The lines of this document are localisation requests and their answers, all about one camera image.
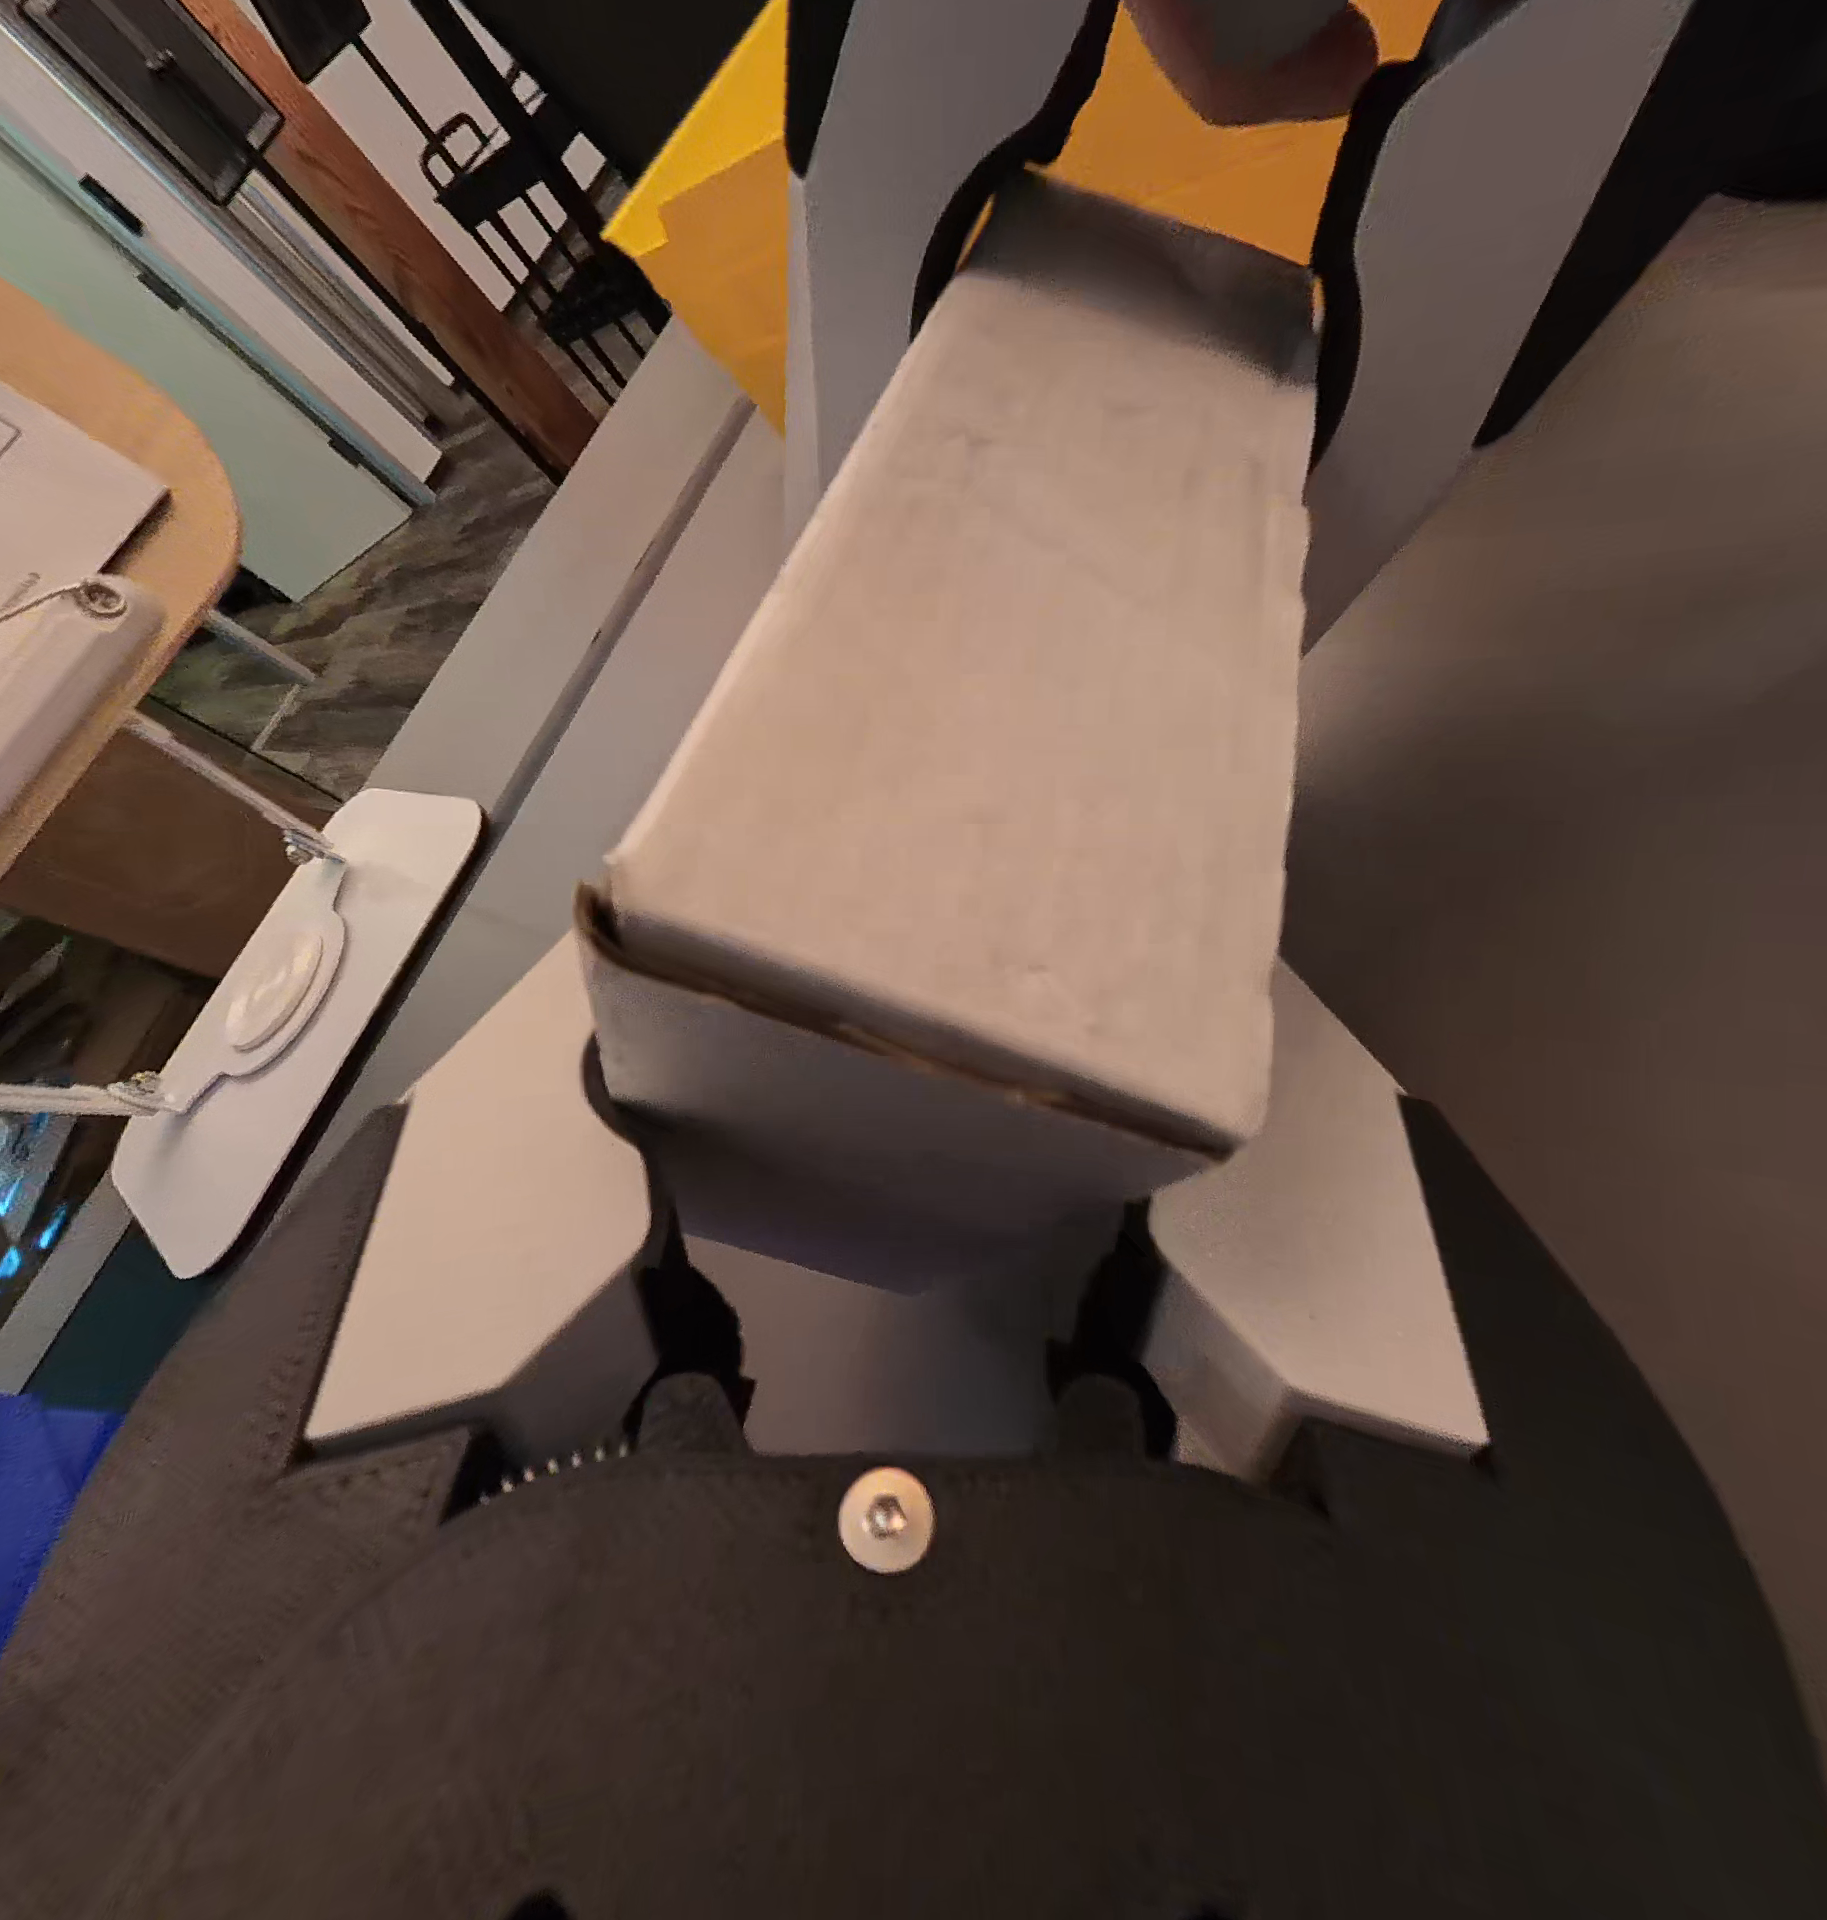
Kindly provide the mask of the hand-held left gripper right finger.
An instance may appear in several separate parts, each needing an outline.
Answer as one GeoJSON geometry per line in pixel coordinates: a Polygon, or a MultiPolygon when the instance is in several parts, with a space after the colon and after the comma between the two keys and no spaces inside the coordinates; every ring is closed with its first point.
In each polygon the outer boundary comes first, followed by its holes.
{"type": "Polygon", "coordinates": [[[1094,1059],[1235,1155],[1133,1204],[1050,1346],[1151,1456],[1266,1479],[1337,1424],[1470,1460],[1489,1417],[1388,1069],[1282,962],[1115,965],[1094,1059]]]}

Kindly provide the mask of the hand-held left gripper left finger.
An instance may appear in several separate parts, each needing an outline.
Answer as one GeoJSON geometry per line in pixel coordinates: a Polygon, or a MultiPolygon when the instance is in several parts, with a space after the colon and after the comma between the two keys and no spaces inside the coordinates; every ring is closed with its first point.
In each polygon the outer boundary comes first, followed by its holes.
{"type": "Polygon", "coordinates": [[[388,1120],[308,1449],[461,1426],[514,1460],[593,1454],[653,1379],[687,1371],[748,1408],[740,1318],[604,1107],[578,938],[548,947],[388,1120]]]}

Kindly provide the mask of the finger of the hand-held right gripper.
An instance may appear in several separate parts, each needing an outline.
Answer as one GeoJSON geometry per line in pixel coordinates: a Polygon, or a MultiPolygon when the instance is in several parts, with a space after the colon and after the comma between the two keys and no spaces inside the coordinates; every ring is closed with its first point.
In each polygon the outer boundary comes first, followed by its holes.
{"type": "Polygon", "coordinates": [[[1307,645],[1467,462],[1687,4],[1438,4],[1359,98],[1316,235],[1307,645]]]}
{"type": "Polygon", "coordinates": [[[828,489],[1003,181],[1066,148],[1115,4],[790,4],[787,489],[828,489]]]}

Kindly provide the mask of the white cardboard box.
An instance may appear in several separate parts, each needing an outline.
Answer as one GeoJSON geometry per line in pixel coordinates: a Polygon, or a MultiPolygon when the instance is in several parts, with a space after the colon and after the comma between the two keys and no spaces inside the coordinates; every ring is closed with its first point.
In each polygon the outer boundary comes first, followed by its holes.
{"type": "Polygon", "coordinates": [[[1307,268],[1012,183],[583,891],[691,1237],[918,1288],[1260,1136],[1307,268]]]}

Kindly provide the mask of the blue plastic bin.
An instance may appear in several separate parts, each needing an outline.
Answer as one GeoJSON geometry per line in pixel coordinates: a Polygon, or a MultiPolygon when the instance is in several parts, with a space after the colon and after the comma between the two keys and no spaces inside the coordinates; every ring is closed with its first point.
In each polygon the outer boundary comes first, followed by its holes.
{"type": "Polygon", "coordinates": [[[0,1655],[121,1417],[0,1394],[0,1655]]]}

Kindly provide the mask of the person's right hand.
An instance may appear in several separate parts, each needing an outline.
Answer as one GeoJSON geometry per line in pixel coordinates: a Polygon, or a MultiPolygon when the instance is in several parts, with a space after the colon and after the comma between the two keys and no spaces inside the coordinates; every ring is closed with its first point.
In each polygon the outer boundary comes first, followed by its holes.
{"type": "Polygon", "coordinates": [[[1147,52],[1215,128],[1343,118],[1379,64],[1355,4],[1125,4],[1147,52]]]}

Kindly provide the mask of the yellow plastic bin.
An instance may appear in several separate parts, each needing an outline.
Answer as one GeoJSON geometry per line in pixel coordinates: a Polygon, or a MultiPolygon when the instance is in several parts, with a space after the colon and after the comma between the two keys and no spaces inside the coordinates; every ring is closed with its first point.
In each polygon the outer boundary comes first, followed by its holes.
{"type": "MultiPolygon", "coordinates": [[[[787,413],[787,4],[763,4],[606,228],[775,428],[787,413]]],[[[1308,263],[1343,123],[1213,132],[1113,28],[1050,174],[1122,204],[1308,263]]]]}

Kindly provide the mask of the black chair back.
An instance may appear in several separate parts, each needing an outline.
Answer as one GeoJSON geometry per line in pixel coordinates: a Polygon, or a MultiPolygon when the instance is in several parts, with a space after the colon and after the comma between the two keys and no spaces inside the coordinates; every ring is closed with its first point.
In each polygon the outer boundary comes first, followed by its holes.
{"type": "Polygon", "coordinates": [[[637,183],[765,4],[468,4],[564,98],[604,162],[637,183]]]}

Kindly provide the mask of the black framed sign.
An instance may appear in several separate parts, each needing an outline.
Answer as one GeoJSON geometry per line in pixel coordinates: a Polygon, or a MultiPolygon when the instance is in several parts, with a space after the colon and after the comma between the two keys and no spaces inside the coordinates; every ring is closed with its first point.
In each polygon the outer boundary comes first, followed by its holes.
{"type": "Polygon", "coordinates": [[[318,82],[373,25],[367,4],[252,4],[279,58],[302,84],[318,82]]]}
{"type": "Polygon", "coordinates": [[[276,104],[185,4],[15,4],[135,132],[228,208],[284,132],[276,104]]]}

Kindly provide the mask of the wooden post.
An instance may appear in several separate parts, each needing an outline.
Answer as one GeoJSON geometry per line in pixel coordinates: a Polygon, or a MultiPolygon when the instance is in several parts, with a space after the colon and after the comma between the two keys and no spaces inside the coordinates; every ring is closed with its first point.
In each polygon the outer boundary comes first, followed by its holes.
{"type": "Polygon", "coordinates": [[[188,12],[276,110],[279,128],[260,153],[276,190],[521,453],[550,481],[564,481],[596,423],[537,341],[496,309],[240,4],[188,4],[188,12]]]}

